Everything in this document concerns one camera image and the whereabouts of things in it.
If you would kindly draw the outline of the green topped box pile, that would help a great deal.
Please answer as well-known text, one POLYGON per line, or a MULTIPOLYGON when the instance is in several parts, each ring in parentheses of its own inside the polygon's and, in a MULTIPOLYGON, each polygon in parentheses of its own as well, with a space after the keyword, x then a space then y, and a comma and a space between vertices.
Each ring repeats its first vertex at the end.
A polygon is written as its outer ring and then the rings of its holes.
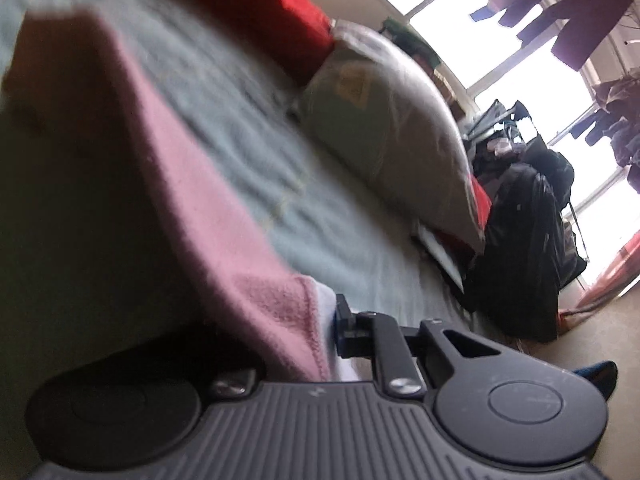
POLYGON ((442 61, 431 46, 408 26, 393 18, 386 18, 380 29, 380 34, 389 39, 401 51, 404 51, 409 58, 412 58, 427 73, 427 76, 434 82, 434 85, 449 106, 454 119, 461 120, 465 115, 464 109, 449 82, 439 71, 442 61))

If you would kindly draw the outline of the black backpack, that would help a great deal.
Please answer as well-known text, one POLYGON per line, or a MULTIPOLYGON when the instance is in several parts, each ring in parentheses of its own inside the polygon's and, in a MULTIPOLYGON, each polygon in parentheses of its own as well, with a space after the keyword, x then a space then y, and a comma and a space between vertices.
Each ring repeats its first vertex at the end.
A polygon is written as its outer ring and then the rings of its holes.
POLYGON ((515 164, 500 179, 484 252, 463 279, 463 307, 506 336, 549 342, 559 333, 560 290, 586 266, 546 177, 515 164))

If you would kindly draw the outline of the wooden chair with clothes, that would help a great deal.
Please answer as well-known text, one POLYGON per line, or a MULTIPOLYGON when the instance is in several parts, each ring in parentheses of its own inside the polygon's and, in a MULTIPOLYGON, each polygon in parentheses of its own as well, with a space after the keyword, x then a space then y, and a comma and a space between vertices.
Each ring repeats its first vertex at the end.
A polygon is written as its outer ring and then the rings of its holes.
POLYGON ((618 367, 614 361, 602 361, 574 370, 574 374, 591 382, 607 401, 617 386, 618 367))

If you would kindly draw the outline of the red quilt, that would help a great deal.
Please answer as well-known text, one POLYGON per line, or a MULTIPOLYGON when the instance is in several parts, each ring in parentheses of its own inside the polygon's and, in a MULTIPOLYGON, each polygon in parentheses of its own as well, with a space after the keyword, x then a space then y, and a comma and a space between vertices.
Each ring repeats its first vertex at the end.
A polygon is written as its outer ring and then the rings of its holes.
POLYGON ((476 203, 477 221, 482 230, 486 229, 487 222, 491 211, 491 199, 477 181, 477 178, 471 176, 473 194, 476 203))
POLYGON ((311 0, 194 0, 308 84, 334 49, 331 21, 311 0))

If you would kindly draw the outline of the clothes rack with garments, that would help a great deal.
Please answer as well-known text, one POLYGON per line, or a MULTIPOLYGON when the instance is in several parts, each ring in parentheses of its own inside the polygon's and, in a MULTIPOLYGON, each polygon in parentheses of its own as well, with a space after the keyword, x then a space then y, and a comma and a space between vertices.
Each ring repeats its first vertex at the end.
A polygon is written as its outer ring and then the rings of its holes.
POLYGON ((533 140, 525 141, 518 128, 518 123, 524 119, 530 120, 530 115, 520 101, 505 108, 495 100, 462 134, 472 173, 493 200, 506 170, 514 164, 532 166, 547 179, 559 207, 564 209, 570 203, 574 168, 562 154, 550 150, 539 134, 533 140))

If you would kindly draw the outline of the grey green pillow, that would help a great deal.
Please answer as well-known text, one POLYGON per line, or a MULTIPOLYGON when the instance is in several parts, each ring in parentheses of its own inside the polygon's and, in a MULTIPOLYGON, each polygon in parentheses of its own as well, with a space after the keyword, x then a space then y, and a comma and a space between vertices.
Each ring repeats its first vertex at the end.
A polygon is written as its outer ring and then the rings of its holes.
POLYGON ((434 82, 366 26, 338 21, 332 37, 297 102, 302 126, 384 200, 481 252, 470 165, 434 82))

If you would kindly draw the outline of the green plaid bed blanket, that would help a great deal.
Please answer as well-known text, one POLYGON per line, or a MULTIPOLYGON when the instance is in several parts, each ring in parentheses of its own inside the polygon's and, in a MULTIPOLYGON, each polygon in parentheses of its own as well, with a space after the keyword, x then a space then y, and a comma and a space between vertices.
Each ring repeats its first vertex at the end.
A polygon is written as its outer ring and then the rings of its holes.
POLYGON ((99 12, 194 134, 278 254, 355 310, 499 333, 452 296, 395 214, 290 116, 280 68, 189 0, 1 0, 1 59, 28 11, 99 12))

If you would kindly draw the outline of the pink and white sweater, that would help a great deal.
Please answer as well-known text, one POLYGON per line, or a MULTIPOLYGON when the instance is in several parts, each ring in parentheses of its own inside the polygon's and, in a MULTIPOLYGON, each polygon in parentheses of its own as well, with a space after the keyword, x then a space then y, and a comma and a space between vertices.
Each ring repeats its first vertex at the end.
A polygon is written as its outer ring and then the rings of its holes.
POLYGON ((207 314, 279 378, 354 382, 337 353, 336 293, 292 270, 98 14, 27 13, 4 91, 85 139, 126 134, 172 250, 207 314))

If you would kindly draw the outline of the red quilt right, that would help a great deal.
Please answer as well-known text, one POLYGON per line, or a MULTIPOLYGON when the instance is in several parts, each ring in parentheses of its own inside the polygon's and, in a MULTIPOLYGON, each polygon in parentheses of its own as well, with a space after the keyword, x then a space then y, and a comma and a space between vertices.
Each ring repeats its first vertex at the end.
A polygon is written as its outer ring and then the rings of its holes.
POLYGON ((486 229, 487 222, 491 211, 491 199, 477 181, 477 178, 471 176, 473 194, 476 203, 477 221, 482 230, 486 229))

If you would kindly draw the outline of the red quilt left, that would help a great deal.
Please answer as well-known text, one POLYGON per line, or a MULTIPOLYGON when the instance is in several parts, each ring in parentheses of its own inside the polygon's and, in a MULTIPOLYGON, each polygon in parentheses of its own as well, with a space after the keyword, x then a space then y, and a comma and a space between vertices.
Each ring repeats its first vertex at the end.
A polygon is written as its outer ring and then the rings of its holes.
POLYGON ((308 84, 334 49, 331 21, 311 0, 194 0, 308 84))

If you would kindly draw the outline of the red plaid curtain right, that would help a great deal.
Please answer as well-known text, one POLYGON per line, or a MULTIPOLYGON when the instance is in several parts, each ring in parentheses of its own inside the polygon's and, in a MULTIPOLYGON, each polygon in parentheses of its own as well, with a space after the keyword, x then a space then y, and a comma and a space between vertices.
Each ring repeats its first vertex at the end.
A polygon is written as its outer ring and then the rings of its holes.
POLYGON ((635 278, 638 278, 639 240, 640 232, 637 232, 620 248, 610 265, 582 295, 578 304, 560 311, 560 323, 567 323, 570 316, 599 309, 612 301, 635 278))

